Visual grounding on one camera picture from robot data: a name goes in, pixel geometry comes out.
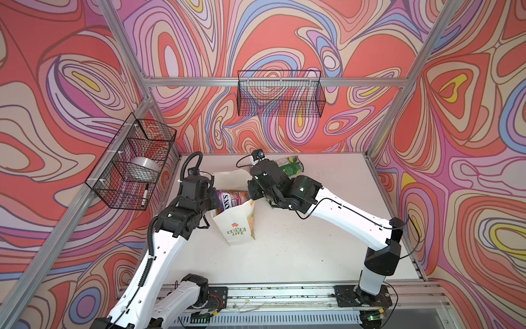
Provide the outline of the white paper gift bag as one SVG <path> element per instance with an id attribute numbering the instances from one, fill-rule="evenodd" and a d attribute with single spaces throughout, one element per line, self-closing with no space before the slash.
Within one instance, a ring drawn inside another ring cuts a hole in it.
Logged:
<path id="1" fill-rule="evenodd" d="M 249 172 L 238 169 L 214 173 L 215 188 L 218 191 L 247 191 Z M 240 206 L 229 208 L 212 215 L 212 219 L 230 246 L 242 245 L 255 240 L 255 203 L 251 199 Z"/>

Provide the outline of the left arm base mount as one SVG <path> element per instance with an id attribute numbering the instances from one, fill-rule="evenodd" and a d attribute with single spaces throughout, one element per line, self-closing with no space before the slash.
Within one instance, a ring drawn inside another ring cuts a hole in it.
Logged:
<path id="1" fill-rule="evenodd" d="M 222 311 L 227 307 L 227 297 L 229 289 L 226 286 L 212 286 L 208 288 L 206 299 L 199 297 L 198 301 L 188 307 L 185 313 L 213 314 Z"/>

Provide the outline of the purple Fox's candy packet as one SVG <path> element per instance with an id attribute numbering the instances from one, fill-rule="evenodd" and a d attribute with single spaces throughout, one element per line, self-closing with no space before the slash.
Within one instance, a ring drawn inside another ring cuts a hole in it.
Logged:
<path id="1" fill-rule="evenodd" d="M 250 200 L 250 195 L 247 191 L 224 190 L 217 191 L 216 194 L 220 201 L 220 207 L 216 211 L 217 214 L 229 208 L 240 206 Z"/>

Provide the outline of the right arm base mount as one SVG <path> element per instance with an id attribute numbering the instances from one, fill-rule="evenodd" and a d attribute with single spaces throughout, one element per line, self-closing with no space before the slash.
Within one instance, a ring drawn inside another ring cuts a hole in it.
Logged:
<path id="1" fill-rule="evenodd" d="M 336 299 L 340 308 L 389 308 L 393 305 L 385 284 L 380 286 L 380 291 L 377 295 L 371 295 L 362 291 L 359 285 L 335 285 L 334 291 L 329 296 Z"/>

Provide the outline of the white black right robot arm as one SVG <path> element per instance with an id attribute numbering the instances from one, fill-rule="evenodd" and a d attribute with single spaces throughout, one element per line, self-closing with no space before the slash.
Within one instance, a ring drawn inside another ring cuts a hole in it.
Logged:
<path id="1" fill-rule="evenodd" d="M 337 197 L 320 182 L 299 175 L 289 178 L 274 160 L 263 154 L 252 156 L 247 182 L 253 200 L 266 198 L 276 208 L 294 211 L 306 220 L 317 217 L 367 245 L 364 268 L 357 291 L 378 296 L 384 281 L 392 276 L 401 259 L 401 237 L 405 223 L 397 217 L 383 219 L 371 215 Z"/>

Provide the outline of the dark green snack packet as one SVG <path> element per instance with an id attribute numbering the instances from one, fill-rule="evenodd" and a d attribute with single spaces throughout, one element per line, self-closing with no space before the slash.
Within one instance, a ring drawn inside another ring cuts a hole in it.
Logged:
<path id="1" fill-rule="evenodd" d="M 280 158 L 275 160 L 275 162 L 289 178 L 294 178 L 304 172 L 304 165 L 298 156 Z"/>

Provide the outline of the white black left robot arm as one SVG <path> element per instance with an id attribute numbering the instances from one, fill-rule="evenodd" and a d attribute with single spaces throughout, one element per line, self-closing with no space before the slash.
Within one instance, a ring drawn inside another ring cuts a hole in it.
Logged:
<path id="1" fill-rule="evenodd" d="M 147 252 L 137 272 L 114 308 L 97 318 L 92 328 L 170 328 L 189 307 L 208 302 L 208 280 L 188 274 L 175 290 L 158 299 L 175 259 L 194 230 L 206 230 L 209 211 L 221 203 L 213 176 L 201 175 L 201 152 L 187 157 L 179 175 L 175 199 L 160 211 L 147 228 Z"/>

